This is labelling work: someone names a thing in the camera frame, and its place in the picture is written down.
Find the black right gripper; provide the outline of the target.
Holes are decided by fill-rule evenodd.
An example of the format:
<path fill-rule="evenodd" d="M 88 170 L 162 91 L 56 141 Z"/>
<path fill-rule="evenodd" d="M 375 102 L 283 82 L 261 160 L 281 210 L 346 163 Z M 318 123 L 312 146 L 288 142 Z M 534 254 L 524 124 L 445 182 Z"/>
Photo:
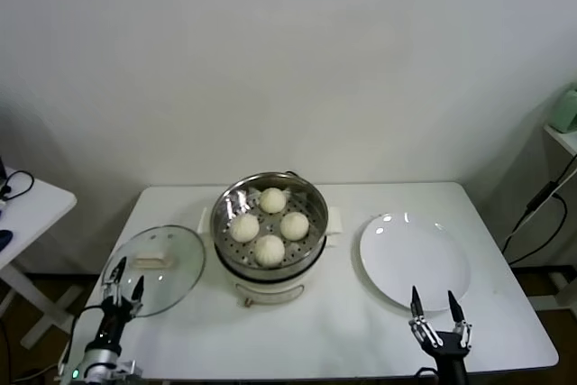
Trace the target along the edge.
<path fill-rule="evenodd" d="M 449 307 L 454 321 L 452 332 L 436 332 L 427 322 L 417 287 L 411 291 L 410 310 L 412 318 L 409 326 L 414 337 L 433 358 L 464 358 L 472 348 L 472 325 L 466 321 L 463 309 L 451 290 L 448 291 Z"/>

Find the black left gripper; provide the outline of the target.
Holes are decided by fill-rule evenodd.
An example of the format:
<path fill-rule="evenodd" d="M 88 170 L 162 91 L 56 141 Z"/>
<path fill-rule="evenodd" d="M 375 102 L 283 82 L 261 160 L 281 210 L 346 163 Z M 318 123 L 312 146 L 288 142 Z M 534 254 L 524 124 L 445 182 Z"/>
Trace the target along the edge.
<path fill-rule="evenodd" d="M 124 327 L 133 316 L 137 316 L 142 308 L 144 291 L 144 276 L 137 280 L 130 300 L 122 297 L 120 282 L 126 267 L 126 258 L 123 257 L 103 280 L 103 299 L 101 309 L 103 317 L 99 326 L 100 336 L 121 335 Z"/>

